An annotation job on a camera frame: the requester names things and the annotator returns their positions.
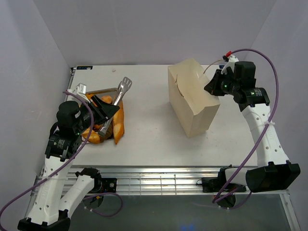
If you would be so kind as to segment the long baguette bread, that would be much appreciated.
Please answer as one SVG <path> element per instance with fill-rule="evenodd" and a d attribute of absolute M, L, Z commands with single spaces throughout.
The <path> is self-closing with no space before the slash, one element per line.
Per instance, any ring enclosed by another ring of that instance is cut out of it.
<path fill-rule="evenodd" d="M 84 139 L 86 139 L 89 134 L 90 134 L 90 136 L 88 138 L 88 142 L 93 143 L 93 144 L 99 144 L 101 142 L 101 138 L 100 138 L 99 134 L 97 134 L 94 130 L 92 130 L 90 132 L 90 128 L 86 129 L 82 133 L 82 137 Z"/>
<path fill-rule="evenodd" d="M 123 101 L 121 101 L 119 105 L 119 110 L 113 117 L 113 135 L 115 144 L 118 144 L 120 139 L 123 137 L 124 132 L 124 106 Z"/>

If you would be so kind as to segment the beige paper bag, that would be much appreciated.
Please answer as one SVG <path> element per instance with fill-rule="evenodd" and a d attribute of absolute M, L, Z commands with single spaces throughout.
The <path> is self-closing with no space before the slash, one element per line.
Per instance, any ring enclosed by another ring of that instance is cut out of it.
<path fill-rule="evenodd" d="M 169 102 L 188 138 L 209 130 L 220 106 L 217 96 L 204 90 L 209 79 L 204 68 L 193 58 L 170 65 Z"/>

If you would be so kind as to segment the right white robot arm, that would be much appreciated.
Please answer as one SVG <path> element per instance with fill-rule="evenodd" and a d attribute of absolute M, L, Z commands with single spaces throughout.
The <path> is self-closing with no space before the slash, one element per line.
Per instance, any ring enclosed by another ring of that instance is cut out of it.
<path fill-rule="evenodd" d="M 266 90 L 256 87 L 255 71 L 253 62 L 228 61 L 204 87 L 211 95 L 233 97 L 253 137 L 252 152 L 257 154 L 254 169 L 244 164 L 221 169 L 217 184 L 223 191 L 235 184 L 253 193 L 286 190 L 301 172 L 299 164 L 291 163 L 280 144 L 272 121 L 274 109 Z"/>

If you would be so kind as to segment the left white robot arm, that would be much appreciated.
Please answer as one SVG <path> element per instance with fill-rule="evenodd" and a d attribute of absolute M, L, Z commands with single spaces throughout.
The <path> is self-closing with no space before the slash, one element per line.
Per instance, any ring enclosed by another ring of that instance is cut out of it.
<path fill-rule="evenodd" d="M 97 96 L 82 103 L 66 101 L 59 105 L 57 122 L 50 130 L 45 151 L 45 167 L 38 194 L 28 216 L 18 223 L 20 231 L 66 231 L 78 204 L 88 193 L 102 192 L 102 178 L 95 168 L 76 173 L 77 181 L 62 195 L 73 159 L 85 145 L 82 133 L 95 124 L 101 125 L 120 109 Z"/>

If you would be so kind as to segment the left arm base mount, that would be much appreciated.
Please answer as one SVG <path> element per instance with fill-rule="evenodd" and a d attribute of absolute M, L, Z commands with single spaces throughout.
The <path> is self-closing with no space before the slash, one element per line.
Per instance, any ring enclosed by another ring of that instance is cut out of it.
<path fill-rule="evenodd" d="M 115 193 L 117 188 L 117 178 L 97 178 L 94 179 L 94 187 L 91 193 Z"/>

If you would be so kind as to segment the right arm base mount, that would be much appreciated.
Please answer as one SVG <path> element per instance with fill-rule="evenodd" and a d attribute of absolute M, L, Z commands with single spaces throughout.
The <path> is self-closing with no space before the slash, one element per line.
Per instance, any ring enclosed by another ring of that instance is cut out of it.
<path fill-rule="evenodd" d="M 206 193 L 217 193 L 222 188 L 224 183 L 221 183 L 218 178 L 207 178 L 203 177 L 196 182 L 197 186 L 202 187 L 202 192 Z M 225 189 L 224 192 L 229 193 L 236 189 L 236 192 L 246 192 L 246 187 L 234 183 L 230 183 Z"/>

